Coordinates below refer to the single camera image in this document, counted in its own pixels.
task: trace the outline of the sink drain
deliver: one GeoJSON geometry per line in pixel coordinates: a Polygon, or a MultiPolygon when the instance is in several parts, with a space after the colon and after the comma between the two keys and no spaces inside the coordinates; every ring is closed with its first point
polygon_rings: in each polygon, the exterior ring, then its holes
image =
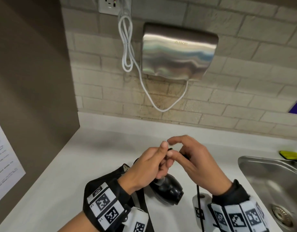
{"type": "Polygon", "coordinates": [[[272,212],[284,226],[293,227],[292,217],[284,208],[277,205],[272,205],[272,212]]]}

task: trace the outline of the yellow sponge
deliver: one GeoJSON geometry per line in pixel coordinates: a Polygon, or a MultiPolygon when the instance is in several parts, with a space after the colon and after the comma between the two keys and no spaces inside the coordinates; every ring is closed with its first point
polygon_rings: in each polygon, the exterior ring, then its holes
{"type": "Polygon", "coordinates": [[[286,160],[297,161],[297,152],[292,151],[280,151],[279,154],[286,160]]]}

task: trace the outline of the wall socket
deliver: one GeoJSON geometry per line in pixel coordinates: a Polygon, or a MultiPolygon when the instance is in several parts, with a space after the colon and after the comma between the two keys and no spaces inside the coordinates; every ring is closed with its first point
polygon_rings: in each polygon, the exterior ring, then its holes
{"type": "MultiPolygon", "coordinates": [[[[126,7],[131,12],[131,0],[125,0],[126,7]]],[[[118,0],[99,0],[98,9],[100,13],[118,15],[121,7],[118,0]]]]}

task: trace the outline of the stainless steel hand dryer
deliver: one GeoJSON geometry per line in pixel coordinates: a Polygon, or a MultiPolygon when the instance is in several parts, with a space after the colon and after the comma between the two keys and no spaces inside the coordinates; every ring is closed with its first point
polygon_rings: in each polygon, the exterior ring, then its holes
{"type": "Polygon", "coordinates": [[[145,23],[141,70],[144,74],[197,81],[212,62],[218,36],[214,33],[145,23]]]}

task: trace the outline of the fingernail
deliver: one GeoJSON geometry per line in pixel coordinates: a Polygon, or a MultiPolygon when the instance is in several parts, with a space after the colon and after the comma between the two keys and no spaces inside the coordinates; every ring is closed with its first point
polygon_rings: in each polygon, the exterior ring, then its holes
{"type": "Polygon", "coordinates": [[[168,148],[168,143],[166,141],[162,141],[162,143],[160,144],[160,146],[162,148],[168,148]]]}
{"type": "Polygon", "coordinates": [[[172,150],[170,150],[170,151],[167,152],[167,156],[168,156],[168,157],[172,157],[172,156],[173,156],[173,152],[172,152],[172,150]]]}

